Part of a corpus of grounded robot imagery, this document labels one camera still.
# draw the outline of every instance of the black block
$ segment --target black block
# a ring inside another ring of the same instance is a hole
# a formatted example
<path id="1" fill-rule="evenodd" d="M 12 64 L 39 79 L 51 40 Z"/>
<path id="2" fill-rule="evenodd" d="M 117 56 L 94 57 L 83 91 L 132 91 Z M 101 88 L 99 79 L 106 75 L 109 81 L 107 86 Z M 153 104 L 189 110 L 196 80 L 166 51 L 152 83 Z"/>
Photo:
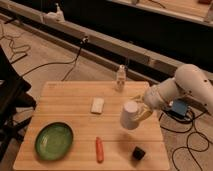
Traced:
<path id="1" fill-rule="evenodd" d="M 135 149 L 132 153 L 132 156 L 137 160 L 141 160 L 145 154 L 146 154 L 146 152 L 143 151 L 141 148 L 135 147 Z"/>

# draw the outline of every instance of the white bottle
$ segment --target white bottle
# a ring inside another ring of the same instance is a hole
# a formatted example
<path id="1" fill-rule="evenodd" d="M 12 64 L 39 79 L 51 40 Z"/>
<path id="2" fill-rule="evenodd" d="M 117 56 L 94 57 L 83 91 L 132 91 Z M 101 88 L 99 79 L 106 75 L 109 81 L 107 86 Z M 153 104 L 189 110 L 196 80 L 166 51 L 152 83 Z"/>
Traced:
<path id="1" fill-rule="evenodd" d="M 126 82 L 126 70 L 124 65 L 120 65 L 116 75 L 116 90 L 121 92 Z"/>
<path id="2" fill-rule="evenodd" d="M 56 3 L 56 6 L 57 6 L 57 20 L 60 21 L 60 22 L 64 22 L 65 19 L 64 19 L 64 13 L 63 11 L 61 10 L 61 8 L 59 7 L 58 3 Z"/>

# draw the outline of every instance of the wooden table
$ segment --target wooden table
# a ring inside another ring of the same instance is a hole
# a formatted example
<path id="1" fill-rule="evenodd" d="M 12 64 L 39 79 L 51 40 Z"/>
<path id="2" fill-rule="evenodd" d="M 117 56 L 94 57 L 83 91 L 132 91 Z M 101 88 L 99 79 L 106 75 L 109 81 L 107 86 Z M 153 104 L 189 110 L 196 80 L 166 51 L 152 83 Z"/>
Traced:
<path id="1" fill-rule="evenodd" d="M 149 87 L 146 82 L 127 82 L 122 93 L 115 82 L 48 82 L 28 127 L 14 163 L 14 170 L 168 170 L 169 162 L 156 114 L 133 131 L 123 129 L 119 115 L 123 103 Z M 105 99 L 103 113 L 90 113 L 94 97 Z M 74 132 L 74 143 L 59 161 L 38 159 L 34 142 L 49 123 L 65 122 Z M 95 139 L 103 140 L 105 160 L 96 162 Z M 135 146 L 146 151 L 137 162 L 131 158 Z"/>

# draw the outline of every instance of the concrete floor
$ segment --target concrete floor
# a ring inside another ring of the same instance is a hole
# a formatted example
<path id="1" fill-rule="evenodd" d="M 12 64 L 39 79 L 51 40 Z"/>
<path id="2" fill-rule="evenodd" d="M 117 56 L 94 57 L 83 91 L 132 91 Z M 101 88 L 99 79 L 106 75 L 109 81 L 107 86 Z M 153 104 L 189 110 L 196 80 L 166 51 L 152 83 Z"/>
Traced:
<path id="1" fill-rule="evenodd" d="M 14 68 L 19 74 L 23 74 L 30 70 L 31 68 L 38 66 L 47 62 L 56 62 L 56 61 L 70 61 L 75 58 L 76 54 L 72 53 L 60 46 L 57 46 L 51 42 L 48 42 L 32 33 L 29 33 L 21 28 L 8 24 L 4 25 L 4 30 L 8 35 L 18 36 L 21 33 L 23 35 L 15 39 L 16 45 L 29 44 L 31 46 L 28 56 L 21 61 L 14 64 Z M 8 57 L 11 56 L 10 48 L 8 47 L 7 40 L 1 40 L 0 44 L 5 50 Z M 59 81 L 61 80 L 66 72 L 70 69 L 70 65 L 51 65 L 40 68 L 29 75 L 26 75 L 24 78 L 32 85 L 29 94 L 31 94 L 36 100 L 39 99 L 42 87 L 46 81 Z M 87 60 L 83 57 L 80 57 L 76 68 L 69 75 L 67 80 L 115 80 L 115 72 L 93 62 Z M 25 117 L 26 115 L 31 115 L 32 111 L 25 112 L 17 116 L 17 119 Z M 196 121 L 196 126 L 199 131 L 203 132 L 209 139 L 213 141 L 213 117 L 205 115 Z M 171 119 L 164 117 L 161 121 L 161 125 L 175 130 L 184 130 L 188 126 L 177 124 L 171 121 Z M 163 136 L 165 139 L 165 145 L 167 148 L 171 171 L 174 171 L 175 168 L 172 164 L 171 155 L 172 151 L 180 146 L 186 145 L 187 134 L 175 134 L 165 130 L 162 130 Z M 16 141 L 12 141 L 7 153 L 0 163 L 0 171 L 11 171 L 13 162 L 16 158 L 20 144 Z M 194 135 L 190 139 L 190 146 L 198 149 L 203 149 L 206 146 L 205 140 L 200 136 Z M 193 152 L 194 156 L 198 159 L 204 171 L 213 170 L 212 156 L 213 148 L 210 146 L 210 149 L 204 153 Z M 196 171 L 200 170 L 196 163 L 192 160 L 187 150 L 180 150 L 177 152 L 175 161 L 182 171 Z"/>

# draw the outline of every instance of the green plate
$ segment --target green plate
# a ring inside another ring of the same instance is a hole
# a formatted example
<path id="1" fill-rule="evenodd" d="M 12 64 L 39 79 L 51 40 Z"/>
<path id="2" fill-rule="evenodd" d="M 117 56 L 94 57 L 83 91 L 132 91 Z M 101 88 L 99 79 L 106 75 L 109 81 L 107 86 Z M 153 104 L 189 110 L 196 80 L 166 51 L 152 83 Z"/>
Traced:
<path id="1" fill-rule="evenodd" d="M 72 129 L 65 123 L 55 122 L 39 132 L 35 150 L 42 160 L 58 160 L 68 152 L 72 142 Z"/>

